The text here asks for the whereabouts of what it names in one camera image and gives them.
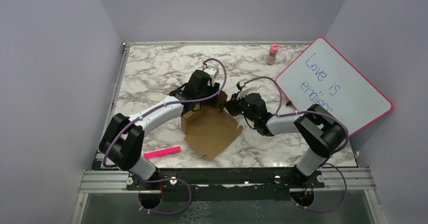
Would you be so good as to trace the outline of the brown cardboard box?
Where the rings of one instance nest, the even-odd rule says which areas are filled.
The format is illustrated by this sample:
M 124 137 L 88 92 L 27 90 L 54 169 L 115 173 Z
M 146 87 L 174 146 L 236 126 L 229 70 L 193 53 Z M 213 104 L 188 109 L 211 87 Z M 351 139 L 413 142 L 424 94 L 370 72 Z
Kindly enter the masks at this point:
M 224 110 L 227 97 L 222 91 L 215 106 L 197 105 L 181 116 L 185 142 L 204 160 L 213 160 L 243 132 L 243 127 Z

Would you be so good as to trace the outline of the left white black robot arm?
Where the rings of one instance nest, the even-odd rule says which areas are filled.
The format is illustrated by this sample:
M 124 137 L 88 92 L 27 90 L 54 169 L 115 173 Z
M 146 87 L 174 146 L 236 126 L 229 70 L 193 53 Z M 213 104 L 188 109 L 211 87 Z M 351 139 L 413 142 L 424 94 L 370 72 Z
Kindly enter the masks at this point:
M 156 187 L 157 167 L 141 155 L 144 138 L 164 123 L 194 110 L 197 104 L 214 106 L 221 91 L 216 82 L 218 74 L 217 67 L 205 66 L 154 106 L 132 116 L 114 115 L 98 147 L 104 154 L 102 166 L 118 167 L 139 176 L 139 182 L 147 189 Z

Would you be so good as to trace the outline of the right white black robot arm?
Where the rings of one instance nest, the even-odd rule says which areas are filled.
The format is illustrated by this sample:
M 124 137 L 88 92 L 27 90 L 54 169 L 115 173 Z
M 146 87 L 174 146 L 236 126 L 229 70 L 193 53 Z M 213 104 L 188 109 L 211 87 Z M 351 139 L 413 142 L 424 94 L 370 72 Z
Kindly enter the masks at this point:
M 292 183 L 304 187 L 311 181 L 311 175 L 336 152 L 349 142 L 349 131 L 321 105 L 315 103 L 307 110 L 288 114 L 268 112 L 266 103 L 259 93 L 250 93 L 246 81 L 237 83 L 238 92 L 226 101 L 224 106 L 232 116 L 242 115 L 251 121 L 252 129 L 262 136 L 285 133 L 299 133 L 309 149 L 294 166 Z

